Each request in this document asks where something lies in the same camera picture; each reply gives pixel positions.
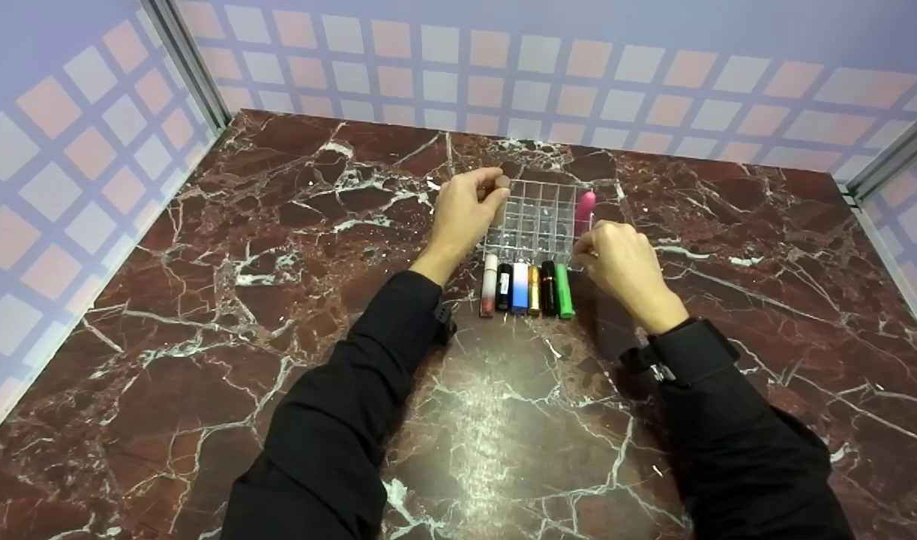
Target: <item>lipstick tube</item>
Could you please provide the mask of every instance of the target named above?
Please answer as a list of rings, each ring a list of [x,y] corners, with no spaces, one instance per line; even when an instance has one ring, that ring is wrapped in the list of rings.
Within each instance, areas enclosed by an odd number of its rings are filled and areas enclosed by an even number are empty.
[[[528,311],[528,266],[524,262],[512,264],[512,313]]]
[[[552,317],[558,314],[558,295],[555,292],[555,263],[545,260],[539,271],[541,279],[541,311]]]
[[[539,286],[541,280],[538,277],[538,267],[528,267],[528,314],[541,315],[541,297]]]
[[[571,307],[571,287],[568,286],[568,268],[555,264],[555,290],[558,290],[558,316],[563,319],[574,317],[575,311]]]
[[[499,264],[499,294],[496,308],[509,311],[512,307],[512,265],[506,262]]]
[[[493,253],[485,256],[485,274],[481,280],[481,305],[479,317],[491,317],[495,314],[495,289],[499,282],[499,258]]]

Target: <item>acrylic organizer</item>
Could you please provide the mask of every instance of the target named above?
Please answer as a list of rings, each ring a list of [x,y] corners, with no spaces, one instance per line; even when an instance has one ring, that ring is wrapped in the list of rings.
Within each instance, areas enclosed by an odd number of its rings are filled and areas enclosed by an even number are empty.
[[[575,243],[575,206],[587,189],[520,178],[512,180],[511,189],[503,222],[490,226],[485,235],[482,257],[494,253],[503,263],[568,264]]]

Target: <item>cosmetic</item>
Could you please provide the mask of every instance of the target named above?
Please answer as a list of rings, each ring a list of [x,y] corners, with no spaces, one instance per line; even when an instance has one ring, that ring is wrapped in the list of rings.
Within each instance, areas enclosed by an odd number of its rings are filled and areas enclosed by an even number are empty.
[[[575,205],[575,239],[588,232],[592,225],[592,212],[595,210],[595,192],[589,191],[578,198]]]
[[[558,316],[563,319],[574,317],[571,307],[571,287],[568,286],[568,267],[560,262],[555,264],[555,290],[558,291]]]
[[[506,175],[500,175],[498,178],[495,178],[495,188],[511,188],[512,187],[512,178],[507,177]],[[502,205],[499,206],[499,211],[495,212],[495,217],[492,218],[492,227],[499,227],[505,221],[505,204],[502,202]]]
[[[512,307],[512,265],[506,262],[499,264],[499,294],[495,307],[501,311],[509,311]]]
[[[539,271],[541,279],[541,311],[545,315],[558,314],[558,293],[555,292],[555,263],[545,260]]]
[[[499,258],[493,253],[485,256],[485,274],[481,279],[480,317],[491,317],[495,314],[495,289],[499,281]]]
[[[512,308],[513,314],[528,311],[528,266],[524,262],[512,264]]]
[[[541,295],[539,286],[541,280],[538,277],[538,267],[528,267],[528,314],[541,315]]]

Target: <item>black jacket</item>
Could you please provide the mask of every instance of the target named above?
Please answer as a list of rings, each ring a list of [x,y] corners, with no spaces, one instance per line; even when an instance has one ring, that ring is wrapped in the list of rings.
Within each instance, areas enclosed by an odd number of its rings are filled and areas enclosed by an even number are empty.
[[[377,536],[386,498],[382,442],[431,348],[441,293],[420,274],[396,274],[328,363],[295,383],[264,451],[233,485],[223,539]],[[676,334],[658,339],[665,350],[688,351]],[[724,349],[705,346],[687,360],[715,355]],[[687,389],[660,387],[672,452],[689,462],[680,476],[699,539],[853,537],[828,486],[828,448],[768,406],[735,367]]]

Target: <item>table top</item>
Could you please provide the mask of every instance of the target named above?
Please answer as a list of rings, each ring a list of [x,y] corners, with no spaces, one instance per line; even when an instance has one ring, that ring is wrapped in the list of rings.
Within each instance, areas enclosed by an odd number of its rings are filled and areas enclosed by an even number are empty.
[[[208,538],[275,404],[417,256],[437,187],[500,165],[593,189],[739,367],[831,448],[859,538],[917,539],[917,324],[831,177],[243,112],[0,428],[0,538]],[[577,316],[478,317],[388,444],[383,538],[684,538],[635,325],[581,274]]]

